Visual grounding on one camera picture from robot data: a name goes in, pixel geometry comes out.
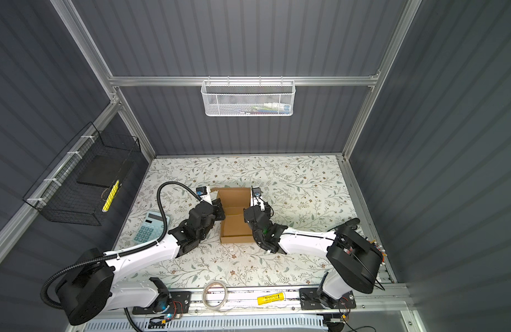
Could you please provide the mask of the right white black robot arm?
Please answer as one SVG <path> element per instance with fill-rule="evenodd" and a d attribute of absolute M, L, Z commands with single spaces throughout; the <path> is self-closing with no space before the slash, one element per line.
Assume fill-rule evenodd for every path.
<path fill-rule="evenodd" d="M 244 221 L 255 243 L 273 254 L 301 254 L 326 258 L 332 270 L 326 273 L 315 300 L 323 308 L 334 308 L 351 291 L 373 292 L 383 253 L 350 226 L 357 218 L 329 232 L 307 232 L 275 224 L 259 206 L 244 210 Z"/>

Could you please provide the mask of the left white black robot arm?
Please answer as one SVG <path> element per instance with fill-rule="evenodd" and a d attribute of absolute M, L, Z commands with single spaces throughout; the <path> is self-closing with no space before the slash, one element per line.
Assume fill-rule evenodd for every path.
<path fill-rule="evenodd" d="M 154 313 L 179 312 L 168 287 L 157 277 L 124 284 L 125 277 L 165 260 L 194 250 L 225 212 L 220 199 L 201 201 L 189 217 L 169 230 L 161 241 L 119 251 L 113 259 L 74 268 L 56 286 L 56 295 L 71 325 L 82 325 L 99 313 L 120 308 L 142 307 Z"/>

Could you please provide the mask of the brown cardboard box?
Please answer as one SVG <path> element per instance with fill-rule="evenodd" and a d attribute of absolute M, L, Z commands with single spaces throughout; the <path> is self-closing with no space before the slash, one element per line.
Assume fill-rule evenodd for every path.
<path fill-rule="evenodd" d="M 252 230 L 244 221 L 244 210 L 251 206 L 249 188 L 211 188 L 221 200 L 225 219 L 221 221 L 221 244 L 255 243 Z"/>

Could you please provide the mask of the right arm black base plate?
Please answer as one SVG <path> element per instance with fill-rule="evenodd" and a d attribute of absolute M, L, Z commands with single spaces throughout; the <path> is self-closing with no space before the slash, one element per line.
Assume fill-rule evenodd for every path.
<path fill-rule="evenodd" d="M 314 287 L 299 289 L 299 295 L 302 310 L 356 308 L 355 297 L 352 291 L 345 293 L 338 300 L 333 299 L 329 295 L 323 293 L 320 289 Z"/>

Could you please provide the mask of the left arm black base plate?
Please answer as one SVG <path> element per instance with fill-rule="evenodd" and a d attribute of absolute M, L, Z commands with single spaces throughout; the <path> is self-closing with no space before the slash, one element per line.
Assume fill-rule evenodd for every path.
<path fill-rule="evenodd" d="M 174 291 L 170 292 L 169 297 L 163 294 L 158 300 L 146 308 L 133 307 L 133 315 L 170 315 L 187 313 L 190 307 L 191 292 L 190 291 Z"/>

